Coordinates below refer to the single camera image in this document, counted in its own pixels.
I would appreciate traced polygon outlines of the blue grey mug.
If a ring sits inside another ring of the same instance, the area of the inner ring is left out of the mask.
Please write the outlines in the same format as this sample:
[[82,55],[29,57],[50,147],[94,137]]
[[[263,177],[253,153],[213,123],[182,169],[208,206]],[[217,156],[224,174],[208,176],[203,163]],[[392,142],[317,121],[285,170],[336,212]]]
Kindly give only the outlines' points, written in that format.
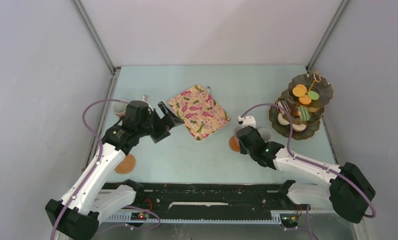
[[260,128],[258,129],[258,133],[260,134],[261,138],[263,139],[264,142],[270,142],[272,139],[272,133],[270,132],[269,129],[266,128]]

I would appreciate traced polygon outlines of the wooden round coaster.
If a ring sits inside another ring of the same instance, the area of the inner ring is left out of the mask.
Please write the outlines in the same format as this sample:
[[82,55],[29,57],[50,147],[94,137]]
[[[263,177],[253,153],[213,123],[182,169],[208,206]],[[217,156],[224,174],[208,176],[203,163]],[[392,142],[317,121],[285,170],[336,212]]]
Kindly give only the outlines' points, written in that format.
[[132,172],[135,166],[136,166],[136,158],[134,157],[134,155],[128,154],[114,170],[116,173],[124,175]]
[[236,142],[236,139],[234,136],[230,137],[229,139],[229,147],[232,151],[239,153],[240,152],[240,147]]

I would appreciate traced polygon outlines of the floral rectangular tray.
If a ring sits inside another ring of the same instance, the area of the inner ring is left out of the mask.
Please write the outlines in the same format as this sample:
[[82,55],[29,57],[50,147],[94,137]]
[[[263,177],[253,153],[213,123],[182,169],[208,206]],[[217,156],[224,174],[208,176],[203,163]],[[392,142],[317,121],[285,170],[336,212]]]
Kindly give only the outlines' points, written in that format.
[[167,102],[197,141],[206,139],[231,121],[230,115],[217,101],[215,111],[209,109],[207,98],[207,89],[196,84]]

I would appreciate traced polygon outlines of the white donut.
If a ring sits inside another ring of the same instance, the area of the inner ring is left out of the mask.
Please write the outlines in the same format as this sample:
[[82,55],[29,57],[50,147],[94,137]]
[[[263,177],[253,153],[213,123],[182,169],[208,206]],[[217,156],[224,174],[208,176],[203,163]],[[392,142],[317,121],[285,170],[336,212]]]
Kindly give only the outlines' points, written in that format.
[[305,124],[292,124],[293,130],[296,132],[302,132],[304,131],[307,126]]
[[288,126],[290,124],[290,122],[287,119],[284,119],[283,116],[284,115],[282,113],[279,113],[277,120],[278,120],[279,124],[281,124],[283,126]]

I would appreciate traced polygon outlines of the chocolate cake piece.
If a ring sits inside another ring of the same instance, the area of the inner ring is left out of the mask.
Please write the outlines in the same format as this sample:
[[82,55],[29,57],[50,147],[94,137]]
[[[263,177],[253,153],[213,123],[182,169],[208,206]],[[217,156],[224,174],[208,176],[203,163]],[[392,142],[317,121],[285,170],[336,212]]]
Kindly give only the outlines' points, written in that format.
[[291,97],[283,97],[277,101],[277,105],[282,108],[280,113],[290,114],[293,117],[298,116],[298,104]]

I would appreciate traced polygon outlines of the green striped cake slice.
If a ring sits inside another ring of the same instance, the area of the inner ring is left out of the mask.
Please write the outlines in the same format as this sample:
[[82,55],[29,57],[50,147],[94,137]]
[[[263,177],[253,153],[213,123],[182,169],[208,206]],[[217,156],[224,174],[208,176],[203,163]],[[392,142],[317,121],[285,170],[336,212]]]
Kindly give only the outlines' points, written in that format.
[[307,122],[311,118],[308,108],[306,108],[304,106],[298,106],[298,114],[299,114],[299,118],[302,122]]

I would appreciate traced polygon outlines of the orange round biscuit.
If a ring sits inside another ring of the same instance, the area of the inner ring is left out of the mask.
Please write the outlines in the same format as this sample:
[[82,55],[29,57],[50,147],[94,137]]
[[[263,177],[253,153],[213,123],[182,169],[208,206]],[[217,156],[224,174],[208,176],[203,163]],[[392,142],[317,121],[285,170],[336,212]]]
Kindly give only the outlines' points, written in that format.
[[305,94],[299,97],[299,102],[303,105],[309,105],[312,102],[312,99],[307,94]]

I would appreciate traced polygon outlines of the three tier black cake stand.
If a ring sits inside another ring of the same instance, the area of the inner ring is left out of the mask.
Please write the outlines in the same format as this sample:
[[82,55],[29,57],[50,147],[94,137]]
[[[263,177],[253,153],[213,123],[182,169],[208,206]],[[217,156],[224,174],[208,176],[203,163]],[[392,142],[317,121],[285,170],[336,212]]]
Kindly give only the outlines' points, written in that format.
[[284,137],[305,140],[319,130],[325,107],[334,97],[334,89],[319,71],[300,74],[292,79],[288,88],[281,93],[270,107],[269,120],[273,129]]

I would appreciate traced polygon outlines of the green round biscuit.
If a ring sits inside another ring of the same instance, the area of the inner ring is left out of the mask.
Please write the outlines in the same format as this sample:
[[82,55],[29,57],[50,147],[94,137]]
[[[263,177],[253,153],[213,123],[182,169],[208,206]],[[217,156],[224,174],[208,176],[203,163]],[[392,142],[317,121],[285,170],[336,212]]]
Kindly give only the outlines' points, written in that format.
[[307,96],[313,101],[317,101],[320,98],[320,95],[312,90],[307,92]]

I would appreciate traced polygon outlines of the small pink cup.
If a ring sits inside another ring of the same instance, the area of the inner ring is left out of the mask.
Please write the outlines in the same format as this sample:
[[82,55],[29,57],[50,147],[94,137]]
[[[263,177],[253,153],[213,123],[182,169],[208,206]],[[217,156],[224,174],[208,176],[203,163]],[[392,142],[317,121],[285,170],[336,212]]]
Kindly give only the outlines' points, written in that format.
[[235,127],[234,132],[233,132],[233,138],[234,138],[234,141],[235,141],[235,143],[236,143],[237,145],[239,145],[239,139],[238,139],[237,134],[238,134],[238,131],[241,130],[242,128],[243,128],[243,127],[242,127],[242,125],[240,124],[240,125],[238,125],[237,127]]

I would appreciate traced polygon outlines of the small yellow cookie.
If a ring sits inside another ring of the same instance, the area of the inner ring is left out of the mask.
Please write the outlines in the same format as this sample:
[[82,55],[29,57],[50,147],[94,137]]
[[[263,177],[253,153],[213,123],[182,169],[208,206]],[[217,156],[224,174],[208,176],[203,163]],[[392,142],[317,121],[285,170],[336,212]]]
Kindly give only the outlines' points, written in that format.
[[298,98],[304,97],[307,94],[307,92],[308,92],[308,90],[307,90],[306,86],[304,86],[302,84],[298,84],[292,89],[293,95]]

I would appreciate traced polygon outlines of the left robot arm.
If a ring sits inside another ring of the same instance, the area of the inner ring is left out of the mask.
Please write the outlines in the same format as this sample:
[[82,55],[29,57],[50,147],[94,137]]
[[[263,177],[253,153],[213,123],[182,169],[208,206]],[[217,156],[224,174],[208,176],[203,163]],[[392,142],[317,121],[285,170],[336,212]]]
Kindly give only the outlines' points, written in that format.
[[163,102],[158,103],[160,117],[146,100],[126,104],[125,114],[105,131],[104,136],[88,128],[98,139],[98,151],[76,181],[59,200],[50,199],[45,210],[52,224],[50,239],[60,232],[72,240],[90,240],[109,216],[125,206],[139,208],[145,202],[143,192],[122,184],[103,197],[98,194],[112,171],[139,144],[142,137],[158,143],[170,136],[170,130],[184,121]]

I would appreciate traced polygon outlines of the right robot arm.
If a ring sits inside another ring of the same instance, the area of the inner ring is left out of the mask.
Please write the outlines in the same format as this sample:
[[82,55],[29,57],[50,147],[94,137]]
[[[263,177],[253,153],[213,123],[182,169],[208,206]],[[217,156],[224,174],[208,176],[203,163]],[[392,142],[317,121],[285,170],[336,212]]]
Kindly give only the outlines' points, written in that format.
[[327,164],[289,150],[274,141],[264,141],[258,130],[247,126],[236,133],[241,154],[265,168],[289,172],[304,177],[311,184],[293,182],[277,196],[280,207],[290,209],[295,204],[332,208],[343,219],[359,224],[363,218],[374,218],[375,189],[353,163]]

